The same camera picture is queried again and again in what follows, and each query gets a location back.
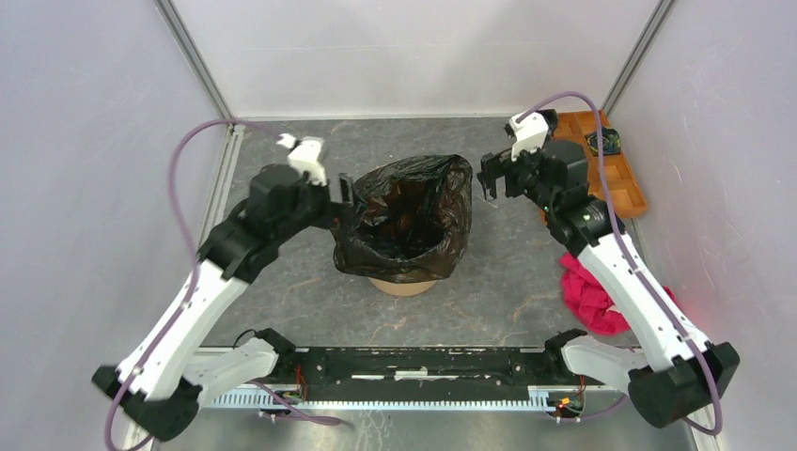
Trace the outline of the orange plastic trash bin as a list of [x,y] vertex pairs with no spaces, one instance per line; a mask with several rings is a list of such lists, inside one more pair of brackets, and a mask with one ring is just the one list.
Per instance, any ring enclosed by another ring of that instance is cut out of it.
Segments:
[[378,290],[397,297],[412,297],[431,289],[436,280],[416,283],[391,283],[380,279],[369,278],[369,282]]

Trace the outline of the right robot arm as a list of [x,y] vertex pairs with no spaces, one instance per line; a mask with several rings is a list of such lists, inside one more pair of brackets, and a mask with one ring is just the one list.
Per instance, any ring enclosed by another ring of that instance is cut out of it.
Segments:
[[576,375],[599,381],[625,395],[656,428],[711,406],[714,426],[701,430],[715,435],[723,421],[720,400],[740,356],[728,342],[711,343],[674,304],[613,210],[590,193],[588,172],[585,153],[570,141],[480,159],[477,179],[486,197],[496,196],[501,179],[507,197],[524,196],[538,206],[552,237],[607,292],[642,348],[617,348],[571,330],[546,342],[543,372],[555,383]]

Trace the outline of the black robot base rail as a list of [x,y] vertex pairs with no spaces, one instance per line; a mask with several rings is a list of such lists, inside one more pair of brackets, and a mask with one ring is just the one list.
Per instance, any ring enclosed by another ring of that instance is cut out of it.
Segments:
[[518,347],[299,347],[273,329],[247,330],[277,353],[261,378],[302,401],[522,401],[538,388],[593,388],[599,382],[556,366],[547,350]]

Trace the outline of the black plastic trash bag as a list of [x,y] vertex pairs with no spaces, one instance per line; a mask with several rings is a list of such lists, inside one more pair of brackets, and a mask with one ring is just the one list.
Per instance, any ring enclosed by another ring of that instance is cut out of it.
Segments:
[[334,229],[343,273],[393,284],[449,278],[469,241],[473,167],[458,154],[377,167],[353,184],[353,214]]

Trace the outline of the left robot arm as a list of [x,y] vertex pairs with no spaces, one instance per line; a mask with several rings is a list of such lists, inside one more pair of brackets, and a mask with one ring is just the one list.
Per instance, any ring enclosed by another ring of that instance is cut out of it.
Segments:
[[338,178],[335,202],[326,181],[286,163],[269,164],[240,201],[199,246],[186,282],[142,343],[117,365],[102,365],[92,381],[150,439],[168,442],[219,396],[267,377],[287,381],[295,358],[262,337],[200,365],[195,351],[222,314],[309,227],[330,230],[350,220],[353,180]]

